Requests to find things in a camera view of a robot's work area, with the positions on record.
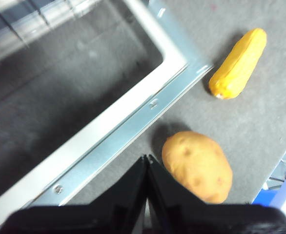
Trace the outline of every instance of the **potato spot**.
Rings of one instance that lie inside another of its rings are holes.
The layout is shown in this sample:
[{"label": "potato spot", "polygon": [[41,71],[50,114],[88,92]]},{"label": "potato spot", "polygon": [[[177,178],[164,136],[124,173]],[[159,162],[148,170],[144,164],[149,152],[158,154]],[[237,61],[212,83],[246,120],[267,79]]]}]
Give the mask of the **potato spot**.
[{"label": "potato spot", "polygon": [[199,186],[201,184],[201,180],[199,179],[199,178],[196,178],[195,180],[194,180],[194,186]]}]

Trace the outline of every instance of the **gray table surface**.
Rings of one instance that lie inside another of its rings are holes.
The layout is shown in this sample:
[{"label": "gray table surface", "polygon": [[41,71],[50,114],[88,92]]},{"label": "gray table surface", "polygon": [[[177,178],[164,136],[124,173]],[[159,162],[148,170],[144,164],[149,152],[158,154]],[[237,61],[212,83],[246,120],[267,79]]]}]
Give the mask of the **gray table surface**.
[{"label": "gray table surface", "polygon": [[69,204],[92,201],[141,154],[161,155],[166,137],[192,130],[216,140],[233,170],[226,203],[251,202],[286,150],[286,0],[165,0],[190,39],[216,68],[248,30],[267,32],[267,46],[244,91],[218,100],[197,83]]}]

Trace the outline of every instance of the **screw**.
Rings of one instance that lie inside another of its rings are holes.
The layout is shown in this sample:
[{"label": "screw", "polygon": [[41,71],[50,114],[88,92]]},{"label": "screw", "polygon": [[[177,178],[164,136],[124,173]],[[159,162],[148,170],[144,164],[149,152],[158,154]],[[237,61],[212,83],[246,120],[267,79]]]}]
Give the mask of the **screw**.
[{"label": "screw", "polygon": [[63,191],[63,187],[61,185],[58,185],[54,188],[54,192],[56,194],[60,194]]},{"label": "screw", "polygon": [[151,110],[153,110],[157,105],[158,105],[158,99],[156,98],[156,99],[154,99],[154,100],[152,100],[152,101],[150,102],[149,108],[150,108]]}]

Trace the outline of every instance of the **metal frame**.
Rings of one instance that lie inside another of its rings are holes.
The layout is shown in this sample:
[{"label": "metal frame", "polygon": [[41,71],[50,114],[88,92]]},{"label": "metal frame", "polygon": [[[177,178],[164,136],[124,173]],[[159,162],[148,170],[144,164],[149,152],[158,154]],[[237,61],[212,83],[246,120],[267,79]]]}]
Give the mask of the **metal frame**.
[{"label": "metal frame", "polygon": [[162,64],[2,194],[0,225],[22,207],[65,204],[211,69],[160,2],[124,2]]}]

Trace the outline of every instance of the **blue object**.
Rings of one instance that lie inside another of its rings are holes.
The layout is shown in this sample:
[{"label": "blue object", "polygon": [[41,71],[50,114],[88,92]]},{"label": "blue object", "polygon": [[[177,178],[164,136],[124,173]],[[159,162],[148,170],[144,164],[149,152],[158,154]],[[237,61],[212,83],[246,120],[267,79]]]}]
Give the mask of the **blue object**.
[{"label": "blue object", "polygon": [[261,189],[255,200],[252,202],[252,204],[269,206],[269,204],[271,203],[272,199],[277,194],[277,192],[278,192],[277,190]]}]

